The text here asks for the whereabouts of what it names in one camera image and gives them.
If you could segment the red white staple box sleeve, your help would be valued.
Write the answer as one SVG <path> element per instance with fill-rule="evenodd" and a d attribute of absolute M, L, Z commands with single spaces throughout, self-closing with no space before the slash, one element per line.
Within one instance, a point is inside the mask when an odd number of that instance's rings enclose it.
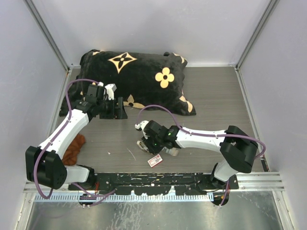
<path fill-rule="evenodd" d="M 151 168 L 157 166 L 163 161 L 160 154 L 156 154 L 154 157 L 150 158 L 147 162 Z"/>

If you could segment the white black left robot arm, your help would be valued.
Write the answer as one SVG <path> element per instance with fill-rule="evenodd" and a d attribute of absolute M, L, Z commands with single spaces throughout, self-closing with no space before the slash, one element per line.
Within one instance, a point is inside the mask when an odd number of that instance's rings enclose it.
<path fill-rule="evenodd" d="M 57 129 L 39 146 L 25 152 L 26 177 L 37 186 L 59 189 L 64 184 L 81 183 L 92 187 L 94 169 L 88 166 L 66 166 L 62 159 L 77 134 L 96 116 L 101 119 L 126 119 L 123 98 L 115 97 L 115 84 L 90 84 L 83 99 L 69 106 L 68 114 Z"/>

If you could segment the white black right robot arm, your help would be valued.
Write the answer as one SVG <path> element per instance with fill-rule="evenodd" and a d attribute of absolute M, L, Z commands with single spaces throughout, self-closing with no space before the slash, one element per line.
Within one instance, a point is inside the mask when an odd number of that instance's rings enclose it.
<path fill-rule="evenodd" d="M 236 126 L 220 131 L 204 131 L 181 126 L 166 128 L 151 120 L 141 121 L 135 128 L 143 133 L 137 145 L 153 155 L 164 151 L 177 156 L 180 149 L 187 148 L 221 153 L 224 159 L 215 164 L 210 176 L 216 188 L 225 188 L 230 177 L 237 173 L 250 173 L 258 150 L 255 139 Z"/>

